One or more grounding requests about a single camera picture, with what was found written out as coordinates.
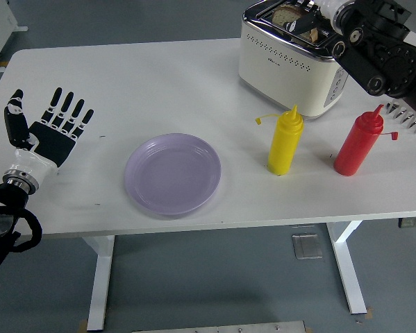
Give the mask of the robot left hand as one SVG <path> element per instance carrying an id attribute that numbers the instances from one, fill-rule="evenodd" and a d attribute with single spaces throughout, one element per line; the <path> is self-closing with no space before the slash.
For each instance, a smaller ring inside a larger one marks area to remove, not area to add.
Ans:
<path id="1" fill-rule="evenodd" d="M 76 141 L 83 134 L 94 110 L 83 113 L 84 100 L 70 108 L 74 93 L 69 92 L 58 108 L 63 93 L 59 87 L 40 120 L 27 124 L 22 110 L 23 91 L 17 89 L 4 108 L 4 121 L 9 142 L 16 148 L 16 160 L 11 166 L 29 174 L 37 182 L 57 170 L 68 158 Z"/>

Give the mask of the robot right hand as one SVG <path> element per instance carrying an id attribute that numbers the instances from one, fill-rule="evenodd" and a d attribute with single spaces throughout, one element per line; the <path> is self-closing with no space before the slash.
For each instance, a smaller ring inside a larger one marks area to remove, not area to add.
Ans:
<path id="1" fill-rule="evenodd" d="M 339 35 L 343 35 L 342 20 L 345 11 L 351 6 L 351 1 L 322 0 L 314 1 L 314 4 L 317 9 L 311 10 L 307 15 L 293 22 L 285 23 L 284 29 L 294 35 L 300 35 L 316 28 L 321 20 L 327 19 L 331 28 Z"/>

